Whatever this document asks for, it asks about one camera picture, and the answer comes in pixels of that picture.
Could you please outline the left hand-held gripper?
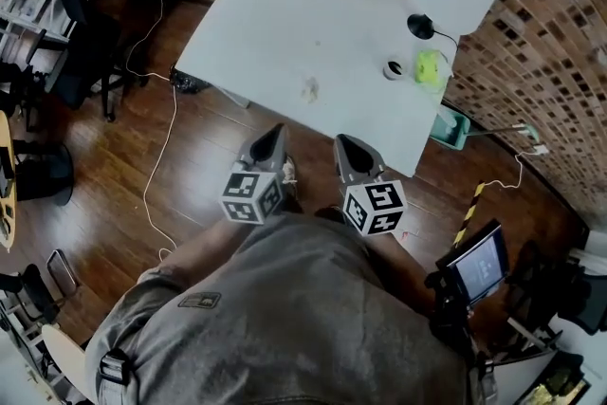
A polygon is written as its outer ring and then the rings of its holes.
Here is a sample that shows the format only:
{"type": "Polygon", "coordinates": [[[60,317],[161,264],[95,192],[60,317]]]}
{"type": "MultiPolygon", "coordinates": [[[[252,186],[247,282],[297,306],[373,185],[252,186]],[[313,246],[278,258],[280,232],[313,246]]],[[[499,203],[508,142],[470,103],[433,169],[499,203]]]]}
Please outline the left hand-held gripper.
{"type": "Polygon", "coordinates": [[[277,211],[285,198],[285,143],[286,127],[278,123],[241,146],[218,199],[229,221],[262,225],[277,211]]]}

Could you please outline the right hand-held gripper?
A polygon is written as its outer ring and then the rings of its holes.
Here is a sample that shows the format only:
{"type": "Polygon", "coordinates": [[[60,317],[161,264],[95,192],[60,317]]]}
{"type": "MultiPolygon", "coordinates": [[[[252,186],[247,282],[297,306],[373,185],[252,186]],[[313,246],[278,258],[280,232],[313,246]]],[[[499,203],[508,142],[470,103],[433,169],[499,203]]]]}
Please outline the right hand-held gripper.
{"type": "Polygon", "coordinates": [[[338,134],[333,148],[345,220],[361,236],[395,234],[407,210],[401,181],[383,178],[382,156],[359,138],[338,134]]]}

